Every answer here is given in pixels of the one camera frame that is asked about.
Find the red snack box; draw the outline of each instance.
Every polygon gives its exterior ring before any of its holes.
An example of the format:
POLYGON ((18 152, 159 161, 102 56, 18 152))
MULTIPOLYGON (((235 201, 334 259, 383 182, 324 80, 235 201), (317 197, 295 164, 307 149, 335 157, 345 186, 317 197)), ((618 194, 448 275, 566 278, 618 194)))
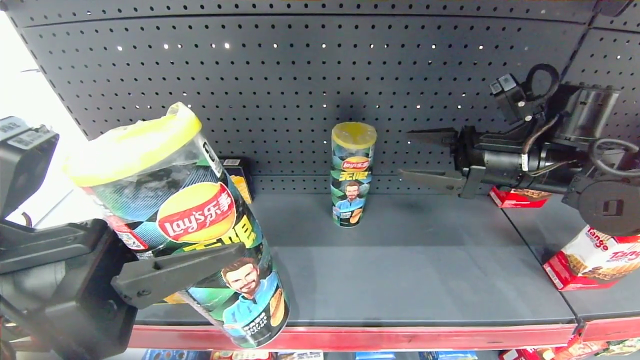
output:
POLYGON ((511 189, 508 191, 491 188, 489 196, 499 208, 541 208, 551 197, 551 193, 528 189, 511 189))
POLYGON ((582 341, 573 335, 561 347, 519 348, 500 353, 500 360, 580 360, 607 347, 606 341, 582 341))
POLYGON ((640 236, 609 236, 585 227, 543 268, 560 291, 610 288, 640 267, 640 236))

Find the lay's chip canister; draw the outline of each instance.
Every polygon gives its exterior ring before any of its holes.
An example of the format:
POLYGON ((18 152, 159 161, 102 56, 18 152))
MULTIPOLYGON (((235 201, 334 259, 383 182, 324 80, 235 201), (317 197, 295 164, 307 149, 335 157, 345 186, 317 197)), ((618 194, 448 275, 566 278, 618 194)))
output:
POLYGON ((361 122, 343 122, 331 131, 332 215, 338 226, 360 223, 371 185, 376 137, 376 129, 361 122))
POLYGON ((65 173, 139 258, 243 243, 243 256, 179 295, 240 347, 271 341, 289 304, 260 226, 184 104, 118 127, 70 156, 65 173))

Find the product packaging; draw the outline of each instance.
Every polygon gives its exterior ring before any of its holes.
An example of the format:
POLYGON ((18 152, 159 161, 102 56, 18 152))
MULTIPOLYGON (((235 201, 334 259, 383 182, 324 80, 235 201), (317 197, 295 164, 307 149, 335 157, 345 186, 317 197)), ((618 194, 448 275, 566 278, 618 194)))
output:
POLYGON ((279 352, 278 360, 324 360, 322 351, 279 352))
POLYGON ((282 330, 289 305, 260 226, 201 127, 178 102, 90 141, 63 169, 139 258, 243 243, 243 256, 180 295, 238 346, 259 347, 282 330))
POLYGON ((249 172, 249 159, 247 158, 220 158, 222 166, 225 167, 227 174, 234 182, 244 201, 247 204, 253 202, 253 181, 249 172))
POLYGON ((582 341, 580 336, 574 335, 565 346, 519 348, 503 351, 500 360, 581 360, 607 346, 606 341, 582 341))
POLYGON ((343 122, 331 131, 333 221, 341 227, 360 223, 371 185, 376 130, 361 122, 343 122))
POLYGON ((498 190, 491 188, 489 196, 499 208, 542 208, 553 194, 528 189, 498 190))
POLYGON ((418 357, 420 360, 478 360, 473 350, 420 351, 418 357))
POLYGON ((142 360, 210 360, 211 351, 163 350, 150 348, 142 360))
POLYGON ((543 267, 560 291, 610 288, 640 267, 640 236, 587 226, 543 267))
POLYGON ((607 341, 607 347, 596 356, 626 356, 640 350, 640 338, 607 341))
POLYGON ((357 352, 355 360, 374 360, 374 359, 393 360, 395 358, 396 358, 395 352, 375 351, 375 352, 357 352))
POLYGON ((216 351, 211 353, 211 360, 275 360, 275 354, 268 351, 241 350, 216 351))

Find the black cable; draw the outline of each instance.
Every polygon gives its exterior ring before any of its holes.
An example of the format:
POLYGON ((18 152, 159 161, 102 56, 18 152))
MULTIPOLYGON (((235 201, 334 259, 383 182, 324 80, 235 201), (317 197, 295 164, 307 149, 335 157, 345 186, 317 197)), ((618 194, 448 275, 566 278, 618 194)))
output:
POLYGON ((533 143, 536 141, 536 139, 542 135, 545 131, 549 130, 550 127, 552 127, 556 121, 558 120, 558 117, 560 116, 560 114, 556 115, 553 119, 551 119, 549 122, 547 122, 543 127, 539 128, 537 131, 535 131, 533 134, 531 134, 524 142, 523 146, 522 146, 522 154, 526 155, 529 153, 529 150, 531 150, 531 147, 533 146, 533 143))
POLYGON ((534 67, 532 67, 531 70, 529 70, 529 73, 527 74, 527 79, 523 83, 523 85, 525 85, 525 93, 528 96, 533 95, 533 89, 532 89, 533 76, 538 71, 543 71, 549 74, 549 76, 551 77, 551 84, 549 85, 549 89, 547 90, 547 92, 541 95, 535 95, 533 97, 527 98, 527 102, 534 102, 534 101, 546 102, 548 98, 551 97, 551 95, 553 95, 554 92, 556 92, 556 90, 558 90, 558 86, 560 85, 560 74, 558 74, 558 70, 556 70, 555 67, 549 64, 537 64, 534 67))
POLYGON ((617 170, 611 167, 608 167, 605 163, 602 162, 602 160, 600 160, 598 158, 598 154, 596 153, 596 150, 598 149, 598 146, 604 144, 604 143, 613 143, 615 145, 620 145, 622 146, 625 150, 629 151, 629 152, 638 152, 638 150, 640 150, 640 148, 630 142, 624 141, 624 140, 620 140, 620 139, 608 139, 608 138, 599 138, 597 140, 594 140, 593 142, 591 142, 589 144, 589 159, 591 159, 591 162, 593 162, 593 166, 595 168, 597 168, 598 170, 602 171, 603 173, 607 174, 607 175, 611 175, 611 176, 616 176, 616 177, 640 177, 640 170, 617 170))
POLYGON ((527 174, 530 175, 530 176, 533 176, 533 177, 540 176, 542 174, 546 174, 547 172, 550 172, 551 170, 554 170, 556 168, 559 168, 559 167, 561 167, 561 166, 563 166, 565 164, 569 164, 569 163, 572 163, 572 162, 574 162, 574 160, 558 161, 557 163, 553 163, 551 165, 547 165, 546 167, 539 168, 539 169, 537 169, 535 171, 530 171, 527 174))

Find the store shelf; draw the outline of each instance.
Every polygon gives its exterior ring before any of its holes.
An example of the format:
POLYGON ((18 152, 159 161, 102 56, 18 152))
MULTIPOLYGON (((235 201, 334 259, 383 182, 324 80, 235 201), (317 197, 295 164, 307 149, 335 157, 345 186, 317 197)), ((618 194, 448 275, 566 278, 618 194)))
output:
MULTIPOLYGON (((332 224, 324 194, 263 194, 253 208, 291 300, 289 327, 270 347, 511 348, 564 343, 575 328, 486 197, 373 195, 353 229, 332 224)), ((136 328, 132 346, 228 345, 186 305, 152 306, 138 320, 151 326, 136 328)))
MULTIPOLYGON (((505 214, 542 263, 562 249, 586 225, 577 210, 554 196, 541 209, 505 209, 505 214)), ((580 320, 586 340, 621 340, 640 336, 640 272, 611 289, 566 291, 563 296, 580 320)))

